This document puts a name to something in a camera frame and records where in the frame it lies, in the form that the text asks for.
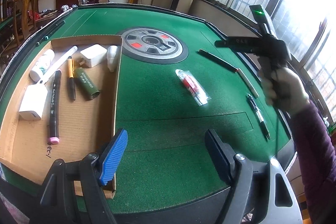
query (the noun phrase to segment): yellow pen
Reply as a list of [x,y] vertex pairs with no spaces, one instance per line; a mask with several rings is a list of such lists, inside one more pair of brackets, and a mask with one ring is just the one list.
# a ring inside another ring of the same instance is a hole
[[75,80],[74,80],[74,61],[72,57],[68,57],[68,70],[69,70],[69,79],[68,79],[68,94],[69,98],[72,101],[76,100],[76,89],[75,89]]

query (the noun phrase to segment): window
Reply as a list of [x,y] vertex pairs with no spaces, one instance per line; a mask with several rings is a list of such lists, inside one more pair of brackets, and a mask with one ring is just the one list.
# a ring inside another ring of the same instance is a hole
[[304,70],[306,82],[319,90],[336,122],[336,6],[334,0],[209,0],[256,28],[250,5],[261,4],[271,16],[278,39],[292,54],[292,65]]

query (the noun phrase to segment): red square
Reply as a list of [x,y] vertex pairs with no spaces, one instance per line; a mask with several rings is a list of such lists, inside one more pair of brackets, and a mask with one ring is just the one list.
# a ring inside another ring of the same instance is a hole
[[133,44],[131,44],[133,47],[135,47],[135,48],[140,48],[140,47],[142,47],[142,45],[141,44],[139,44],[138,42],[135,42],[135,43],[133,43]]

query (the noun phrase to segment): white bottle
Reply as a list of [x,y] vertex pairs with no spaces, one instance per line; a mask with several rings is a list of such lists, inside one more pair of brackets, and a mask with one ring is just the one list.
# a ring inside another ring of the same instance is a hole
[[29,75],[30,78],[37,82],[45,74],[50,66],[51,61],[54,59],[55,53],[52,49],[46,50],[46,52],[37,60],[35,65],[32,67]]
[[107,67],[109,68],[110,72],[114,72],[117,66],[118,61],[118,47],[113,45],[109,46],[107,49]]

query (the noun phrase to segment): green battery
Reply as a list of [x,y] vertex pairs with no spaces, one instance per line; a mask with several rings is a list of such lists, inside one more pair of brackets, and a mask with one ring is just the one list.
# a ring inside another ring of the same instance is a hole
[[74,70],[75,78],[78,83],[81,85],[85,93],[88,95],[90,100],[96,98],[99,95],[99,89],[95,86],[95,84],[91,81],[91,79],[87,76],[83,68],[77,68]]

